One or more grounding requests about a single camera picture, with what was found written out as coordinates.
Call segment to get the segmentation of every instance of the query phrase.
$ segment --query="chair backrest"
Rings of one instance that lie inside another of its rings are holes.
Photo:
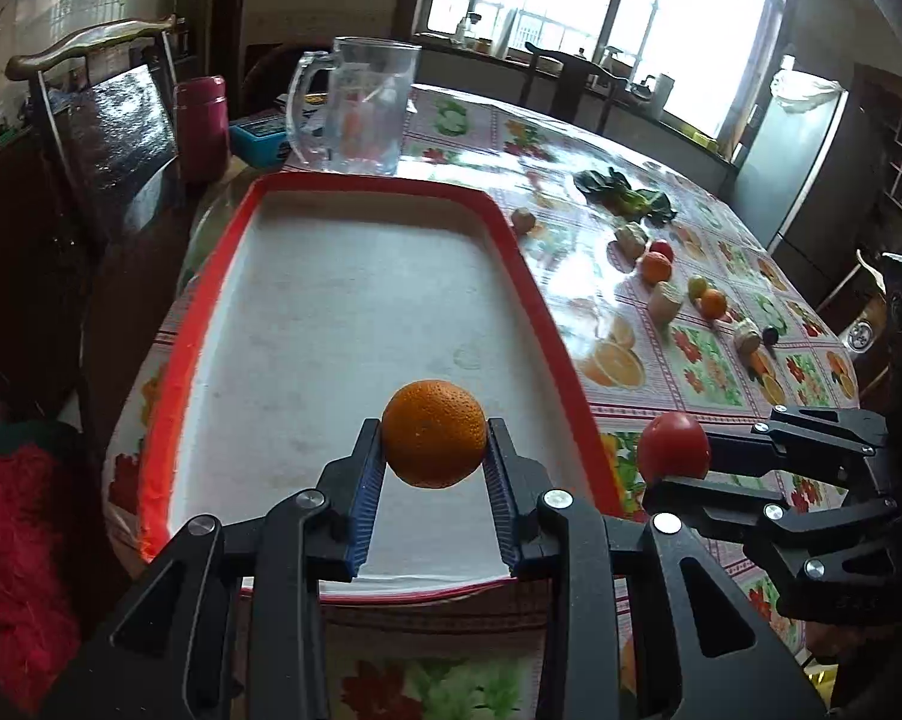
[[[176,83],[167,30],[162,22],[120,20],[71,33],[44,52],[12,56],[4,74],[27,81],[32,119],[44,152],[60,185],[62,209],[98,261],[110,242],[140,230],[156,212],[153,194],[145,206],[137,197],[164,165],[174,158],[169,111]],[[146,65],[130,69],[70,95],[64,113],[52,113],[46,73],[69,59],[83,58],[137,38],[155,40],[159,88]]]
[[[552,52],[551,50],[541,49],[530,42],[525,43],[524,46],[531,53],[531,64],[526,70],[524,87],[521,89],[521,97],[518,100],[518,104],[524,107],[528,104],[531,86],[534,84],[534,76],[537,73],[538,61],[542,56],[548,57],[548,59],[561,63],[561,71],[558,74],[558,82],[555,85],[555,95],[550,100],[548,115],[555,117],[555,119],[561,119],[562,122],[574,123],[574,118],[577,117],[577,108],[580,106],[580,99],[584,95],[584,90],[587,88],[587,82],[591,76],[598,76],[599,79],[607,79],[609,81],[608,97],[606,103],[604,103],[603,111],[601,111],[601,119],[598,121],[597,132],[600,134],[603,131],[604,124],[607,122],[607,114],[610,110],[615,90],[627,84],[627,79],[613,76],[600,65],[596,65],[582,56],[574,56],[564,52]]]
[[[273,47],[254,63],[241,84],[241,116],[250,116],[272,108],[277,95],[284,94],[297,63],[304,52],[327,52],[330,46],[304,46],[284,43]],[[327,91],[327,74],[318,73],[311,88],[315,92]]]

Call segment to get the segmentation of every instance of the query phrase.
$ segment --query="red thermos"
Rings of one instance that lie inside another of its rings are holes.
[[[230,159],[224,79],[205,76],[179,83],[174,89],[174,118],[185,183],[217,181]]]

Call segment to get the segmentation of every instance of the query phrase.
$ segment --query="floral tablecloth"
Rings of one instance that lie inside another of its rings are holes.
[[[774,404],[857,405],[854,370],[841,343],[716,197],[641,154],[522,108],[425,86],[415,87],[412,99],[416,112],[407,117],[397,175],[481,189],[507,213],[518,207],[534,211],[538,223],[522,240],[526,263],[577,365],[630,517],[644,517],[635,446],[657,413],[687,410],[705,426],[750,432]],[[685,300],[667,328],[654,327],[646,309],[649,290],[632,274],[633,264],[615,240],[625,220],[588,205],[574,188],[574,172],[608,167],[622,172],[634,188],[668,194],[678,216],[664,227],[648,226],[649,234],[667,239],[675,250],[673,283],[683,288],[689,276],[702,274],[723,290],[724,317],[708,324]],[[140,453],[193,286],[184,290],[155,338],[109,447],[102,493],[118,554],[135,552]],[[742,360],[732,341],[733,323],[742,317],[759,327],[773,325],[777,346]],[[726,481],[777,488],[802,511],[841,502],[841,490],[792,474]],[[706,546],[782,640],[799,651],[802,624],[777,615],[777,594],[766,574],[738,546],[716,541]],[[546,603],[513,589],[486,595],[481,608],[459,615],[457,605],[474,601],[416,613],[329,610],[334,716],[534,715]],[[625,641],[630,620],[624,584],[617,604]],[[381,637],[382,631],[388,635]],[[471,638],[462,637],[464,632]],[[500,646],[490,647],[494,656],[475,661],[470,653],[488,652],[488,637]],[[448,713],[451,707],[457,713]]]

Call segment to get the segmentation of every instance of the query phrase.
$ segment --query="tomato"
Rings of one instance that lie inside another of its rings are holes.
[[[663,254],[668,258],[669,263],[673,263],[675,261],[675,251],[670,247],[670,244],[665,241],[663,238],[658,239],[648,249],[649,251],[656,251],[658,254]]]
[[[707,434],[687,413],[657,415],[637,442],[637,467],[649,485],[662,476],[703,479],[711,467]]]

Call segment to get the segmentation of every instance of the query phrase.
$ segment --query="red blanket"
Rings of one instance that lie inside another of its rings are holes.
[[[26,712],[80,646],[58,570],[73,484],[33,445],[0,457],[0,686]]]

